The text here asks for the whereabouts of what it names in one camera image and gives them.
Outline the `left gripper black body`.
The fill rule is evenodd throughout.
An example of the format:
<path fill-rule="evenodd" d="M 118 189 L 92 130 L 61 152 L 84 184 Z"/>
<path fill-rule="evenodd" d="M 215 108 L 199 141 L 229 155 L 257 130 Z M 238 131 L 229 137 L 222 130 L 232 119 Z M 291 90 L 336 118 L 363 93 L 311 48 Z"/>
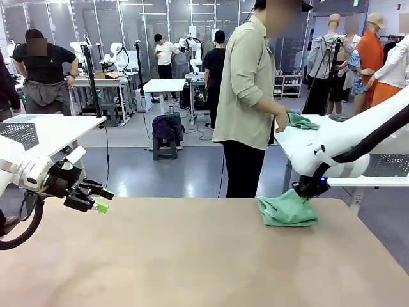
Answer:
<path fill-rule="evenodd" d="M 54 163 L 48 171 L 44 193 L 58 198 L 64 198 L 68 191 L 78 182 L 82 170 L 76 166 L 64 169 L 66 161 Z"/>

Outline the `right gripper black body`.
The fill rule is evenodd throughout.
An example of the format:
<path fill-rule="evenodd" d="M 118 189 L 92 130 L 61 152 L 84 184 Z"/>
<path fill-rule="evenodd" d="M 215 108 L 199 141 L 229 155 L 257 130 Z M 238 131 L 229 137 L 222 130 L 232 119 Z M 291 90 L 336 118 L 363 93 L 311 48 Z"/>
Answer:
<path fill-rule="evenodd" d="M 292 188 L 303 198 L 317 198 L 330 189 L 326 177 L 307 177 L 300 176 L 299 180 L 293 182 Z"/>

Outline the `person's right hand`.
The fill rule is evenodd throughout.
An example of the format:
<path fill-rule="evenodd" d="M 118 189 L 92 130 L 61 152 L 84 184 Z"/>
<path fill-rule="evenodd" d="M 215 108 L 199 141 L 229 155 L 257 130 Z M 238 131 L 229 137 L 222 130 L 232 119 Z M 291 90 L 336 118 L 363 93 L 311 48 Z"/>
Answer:
<path fill-rule="evenodd" d="M 288 125 L 288 120 L 289 119 L 285 108 L 278 111 L 278 113 L 275 115 L 275 121 L 277 124 L 277 128 L 275 129 L 276 133 L 285 131 Z"/>

